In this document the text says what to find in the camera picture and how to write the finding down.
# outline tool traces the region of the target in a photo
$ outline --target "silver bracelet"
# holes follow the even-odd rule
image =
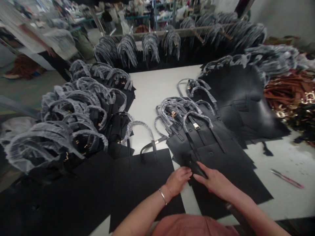
[[[165,205],[167,206],[167,202],[166,202],[165,197],[164,197],[164,195],[163,195],[163,193],[162,193],[162,190],[161,190],[161,189],[159,189],[159,190],[160,190],[160,193],[161,193],[161,195],[162,195],[162,197],[163,197],[163,200],[164,200],[164,202],[165,202]]]

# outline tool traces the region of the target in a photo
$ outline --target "white wall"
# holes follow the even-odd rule
[[[293,35],[315,42],[314,0],[255,0],[251,21],[263,23],[268,36]]]

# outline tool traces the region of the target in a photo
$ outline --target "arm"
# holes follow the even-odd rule
[[[206,173],[208,179],[194,174],[194,178],[204,184],[209,192],[231,203],[245,217],[258,236],[290,236],[276,222],[270,219],[255,202],[217,170],[209,169],[197,162]]]
[[[184,184],[190,179],[191,175],[191,169],[188,167],[181,167],[170,175],[166,184],[161,187],[161,191],[167,203],[181,192]],[[113,236],[145,235],[164,206],[164,199],[158,190],[143,200],[123,222],[120,223],[114,231]]]
[[[19,25],[19,28],[27,34],[31,39],[38,42],[40,45],[42,45],[46,51],[51,55],[52,57],[56,56],[56,53],[52,50],[51,47],[49,47],[43,40],[41,40],[40,37],[38,37],[33,31],[31,31],[25,24]]]

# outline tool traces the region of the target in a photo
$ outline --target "black handbag pile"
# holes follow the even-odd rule
[[[194,162],[217,169],[257,204],[272,199],[255,174],[253,161],[239,145],[237,135],[220,120],[216,100],[211,94],[210,97],[211,101],[198,104],[190,98],[171,97],[157,108],[158,119],[169,134],[166,143],[173,160],[187,166],[186,159],[190,156]],[[194,179],[190,184],[203,215],[218,219],[230,214],[222,200],[210,194],[205,186]]]
[[[106,64],[76,61],[71,71],[71,82],[43,95],[41,121],[4,147],[25,173],[0,194],[6,235],[89,235],[111,213],[111,152],[133,120],[134,88]]]

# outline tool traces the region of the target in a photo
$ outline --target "brown leather pile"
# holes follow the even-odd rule
[[[302,136],[296,143],[306,141],[315,147],[315,74],[308,71],[291,71],[289,76],[271,80],[264,96],[279,118]]]

